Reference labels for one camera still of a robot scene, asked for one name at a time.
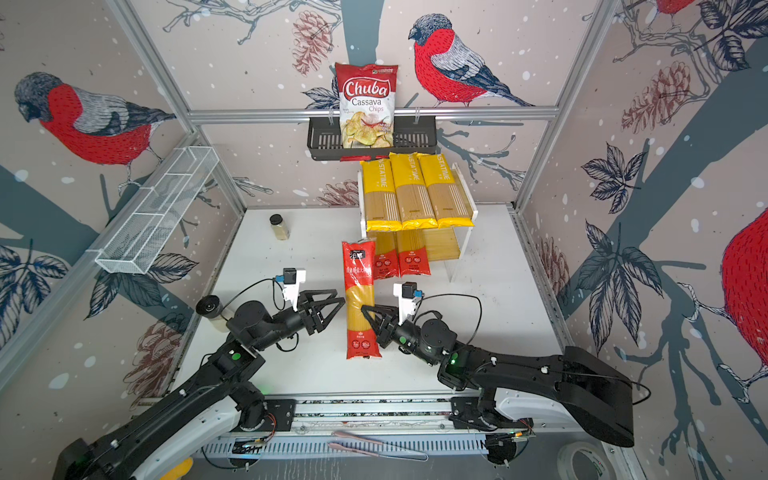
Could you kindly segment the yellow spaghetti bag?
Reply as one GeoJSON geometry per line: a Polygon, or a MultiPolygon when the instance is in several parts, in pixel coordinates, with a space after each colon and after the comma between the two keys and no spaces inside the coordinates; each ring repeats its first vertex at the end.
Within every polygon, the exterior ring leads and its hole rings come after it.
{"type": "Polygon", "coordinates": [[[391,162],[363,162],[362,180],[367,231],[396,232],[402,229],[391,162]]]}
{"type": "Polygon", "coordinates": [[[417,159],[438,227],[473,227],[470,204],[445,156],[418,154],[417,159]]]}
{"type": "Polygon", "coordinates": [[[403,230],[433,229],[437,219],[415,154],[389,157],[403,230]]]}

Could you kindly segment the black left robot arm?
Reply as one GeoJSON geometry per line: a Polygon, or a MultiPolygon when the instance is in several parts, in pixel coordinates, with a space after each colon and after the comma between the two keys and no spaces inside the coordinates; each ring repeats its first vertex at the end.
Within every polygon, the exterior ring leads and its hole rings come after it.
{"type": "Polygon", "coordinates": [[[295,306],[276,314],[259,301],[241,304],[226,323],[226,341],[195,373],[114,432],[73,441],[59,454],[54,478],[159,478],[232,430],[276,433],[282,419],[251,381],[263,351],[300,331],[325,330],[344,304],[334,289],[301,291],[295,306]]]}

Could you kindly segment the red pasta bag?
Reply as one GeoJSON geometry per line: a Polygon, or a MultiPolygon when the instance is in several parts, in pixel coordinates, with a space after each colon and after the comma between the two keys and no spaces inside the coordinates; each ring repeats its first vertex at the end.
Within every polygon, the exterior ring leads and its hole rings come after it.
{"type": "Polygon", "coordinates": [[[394,232],[371,232],[375,242],[373,278],[384,280],[400,276],[396,234],[394,232]]]}
{"type": "Polygon", "coordinates": [[[372,240],[342,243],[348,359],[381,357],[376,335],[362,312],[363,306],[375,305],[374,254],[372,240]]]}
{"type": "Polygon", "coordinates": [[[396,233],[397,257],[401,277],[430,275],[431,269],[422,230],[402,230],[396,233]]]}

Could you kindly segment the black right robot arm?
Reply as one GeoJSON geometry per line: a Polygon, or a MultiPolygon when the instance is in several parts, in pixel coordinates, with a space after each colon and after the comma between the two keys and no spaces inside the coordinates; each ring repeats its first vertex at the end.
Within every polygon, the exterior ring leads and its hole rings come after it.
{"type": "Polygon", "coordinates": [[[554,401],[602,442],[635,445],[632,381],[582,348],[567,346],[550,356],[500,354],[458,341],[439,313],[417,325],[401,322],[391,306],[364,305],[361,312],[380,346],[395,343],[402,353],[436,366],[446,387],[482,393],[475,417],[456,418],[462,426],[499,428],[503,415],[491,403],[497,390],[506,389],[554,401]]]}

